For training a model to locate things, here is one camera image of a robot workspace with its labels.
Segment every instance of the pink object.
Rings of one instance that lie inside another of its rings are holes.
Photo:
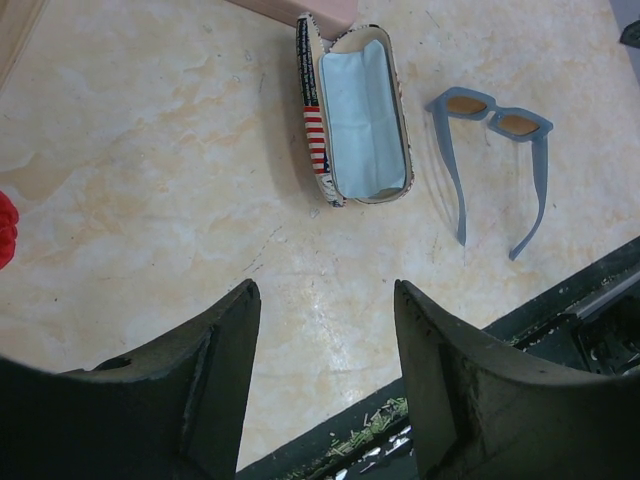
[[[356,21],[358,0],[229,0],[232,3],[296,26],[300,14],[311,12],[322,36],[335,40]]]

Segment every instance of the red flower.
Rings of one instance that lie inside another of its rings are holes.
[[[0,192],[0,269],[4,268],[16,253],[16,224],[19,219],[18,210],[9,197]]]

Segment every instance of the wooden board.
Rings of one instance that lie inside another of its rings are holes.
[[[47,0],[0,0],[0,92]]]

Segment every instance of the sunglasses lens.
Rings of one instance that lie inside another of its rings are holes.
[[[471,97],[452,97],[447,100],[447,108],[458,115],[473,115],[487,108],[487,104]]]
[[[498,126],[513,135],[529,135],[540,128],[533,120],[521,117],[519,115],[506,115]]]

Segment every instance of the blue sunglasses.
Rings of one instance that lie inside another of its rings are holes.
[[[458,196],[459,212],[456,238],[463,246],[467,241],[467,214],[456,157],[453,152],[449,117],[477,121],[484,119],[489,112],[495,112],[489,120],[489,129],[515,142],[531,142],[533,183],[538,195],[538,217],[527,236],[509,252],[509,258],[515,260],[535,235],[544,216],[549,170],[547,135],[553,130],[553,124],[529,110],[499,107],[493,97],[463,87],[450,88],[427,105],[427,110],[433,115],[440,153]]]

